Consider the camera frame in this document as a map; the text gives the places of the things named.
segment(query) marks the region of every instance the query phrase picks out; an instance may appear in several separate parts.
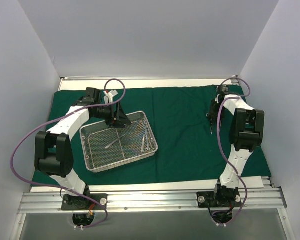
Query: tray rim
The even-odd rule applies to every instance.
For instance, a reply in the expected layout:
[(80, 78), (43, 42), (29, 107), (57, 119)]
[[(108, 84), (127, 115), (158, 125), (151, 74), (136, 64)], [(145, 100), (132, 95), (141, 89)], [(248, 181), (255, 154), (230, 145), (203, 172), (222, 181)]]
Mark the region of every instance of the tray rim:
[(140, 158), (142, 156), (146, 156), (146, 155), (150, 155), (152, 154), (152, 156), (158, 151), (159, 149), (159, 146), (158, 146), (158, 143), (157, 143), (157, 140), (155, 138), (155, 135), (154, 135), (154, 132), (152, 131), (152, 128), (150, 126), (150, 123), (149, 123), (149, 120), (147, 118), (147, 115), (144, 111), (135, 111), (135, 112), (131, 112), (129, 114), (127, 114), (127, 116), (129, 115), (132, 115), (132, 114), (137, 114), (137, 113), (142, 113), (144, 115), (144, 118), (146, 119), (146, 122), (148, 123), (148, 130), (150, 131), (150, 134), (152, 134), (153, 136), (153, 140), (154, 140), (154, 143), (156, 145), (156, 149), (152, 152), (148, 152), (148, 153), (145, 153), (144, 155), (140, 155), (140, 156), (134, 156), (134, 157), (131, 157), (131, 158), (128, 158), (128, 159), (124, 159), (124, 160), (121, 160), (121, 161), (117, 161), (117, 162), (114, 162), (114, 163), (111, 163), (111, 164), (108, 164), (108, 165), (105, 165), (105, 166), (101, 166), (101, 167), (97, 167), (97, 168), (89, 168), (88, 165), (87, 165), (87, 159), (86, 159), (86, 150), (84, 148), (84, 142), (83, 142), (83, 136), (82, 136), (82, 129), (86, 128), (86, 127), (89, 127), (91, 125), (95, 125), (95, 124), (100, 124), (100, 123), (104, 123), (105, 121), (98, 121), (98, 122), (94, 122), (94, 123), (91, 123), (91, 124), (88, 124), (88, 125), (84, 125), (82, 126), (80, 129), (79, 129), (79, 133), (80, 133), (80, 141), (81, 141), (81, 145), (82, 145), (82, 153), (83, 153), (83, 158), (84, 158), (84, 164), (85, 164), (85, 167), (88, 171), (90, 172), (94, 172), (94, 173), (99, 173), (99, 172), (102, 172), (102, 171), (106, 171), (106, 170), (103, 170), (104, 168), (108, 168), (110, 166), (113, 166), (113, 165), (116, 165), (116, 164), (120, 164), (120, 163), (123, 163), (125, 161), (131, 161), (133, 159), (136, 159), (136, 158)]

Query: bolt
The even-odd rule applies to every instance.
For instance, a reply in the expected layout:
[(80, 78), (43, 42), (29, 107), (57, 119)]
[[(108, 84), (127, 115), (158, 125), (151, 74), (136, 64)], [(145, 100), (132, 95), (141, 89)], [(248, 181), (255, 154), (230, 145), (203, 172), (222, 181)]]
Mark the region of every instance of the bolt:
[(237, 203), (240, 203), (241, 197), (240, 197), (239, 195), (237, 195), (237, 196), (235, 197), (235, 201), (236, 201)]
[(198, 197), (198, 202), (203, 204), (204, 202), (206, 201), (205, 197), (204, 196), (199, 196)]
[(106, 204), (107, 204), (107, 199), (101, 198), (101, 199), (100, 199), (100, 204), (101, 204), (102, 206), (106, 205)]

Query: green cloth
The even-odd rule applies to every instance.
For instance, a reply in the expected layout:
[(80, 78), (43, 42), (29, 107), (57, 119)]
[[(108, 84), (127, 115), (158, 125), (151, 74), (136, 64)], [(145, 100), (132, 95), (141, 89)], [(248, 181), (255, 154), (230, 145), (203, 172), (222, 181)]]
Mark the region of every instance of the green cloth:
[[(239, 86), (230, 86), (230, 91), (242, 94)], [(64, 116), (70, 106), (85, 91), (58, 91), (54, 94), (49, 120)], [(155, 139), (158, 151), (148, 157), (111, 170), (93, 173), (86, 169), (79, 132), (71, 141), (74, 170), (88, 185), (152, 184), (182, 181), (218, 179), (225, 170), (226, 162), (220, 154), (217, 130), (206, 117), (211, 100), (216, 97), (215, 86), (166, 87), (127, 89), (122, 107), (126, 114), (144, 111)], [(90, 119), (86, 124), (99, 122)], [(229, 156), (229, 130), (231, 114), (226, 111), (222, 121), (221, 140), (226, 156)], [(270, 176), (270, 170), (258, 147), (249, 158), (243, 177)], [(56, 184), (50, 177), (35, 172), (33, 181)]]

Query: wire mesh tray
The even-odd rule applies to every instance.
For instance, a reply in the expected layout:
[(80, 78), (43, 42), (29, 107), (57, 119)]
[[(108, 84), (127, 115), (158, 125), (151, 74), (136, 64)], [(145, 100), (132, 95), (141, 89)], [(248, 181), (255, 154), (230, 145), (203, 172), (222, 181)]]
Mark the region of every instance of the wire mesh tray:
[(80, 128), (86, 168), (94, 173), (153, 156), (158, 144), (143, 111), (127, 114), (125, 128), (109, 128), (105, 121)]

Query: green tablecloth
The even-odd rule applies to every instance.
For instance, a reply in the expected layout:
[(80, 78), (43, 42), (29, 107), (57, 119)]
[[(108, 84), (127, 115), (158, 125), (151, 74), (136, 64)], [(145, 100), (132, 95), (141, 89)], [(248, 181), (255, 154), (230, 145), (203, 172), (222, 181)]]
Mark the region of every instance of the green tablecloth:
[[(232, 92), (242, 93), (239, 86)], [(54, 94), (49, 120), (64, 116), (85, 91), (59, 91)], [(127, 89), (122, 107), (126, 114), (144, 111), (158, 143), (152, 157), (111, 170), (92, 173), (86, 169), (79, 132), (71, 141), (74, 170), (88, 185), (121, 185), (170, 183), (218, 179), (225, 169), (217, 142), (216, 129), (210, 133), (206, 118), (215, 86)], [(86, 124), (98, 122), (90, 119)], [(230, 154), (229, 129), (232, 116), (227, 111), (222, 121), (221, 139), (225, 154)], [(243, 177), (270, 176), (270, 170), (259, 147), (249, 158)], [(33, 181), (56, 184), (50, 177), (35, 172)]]

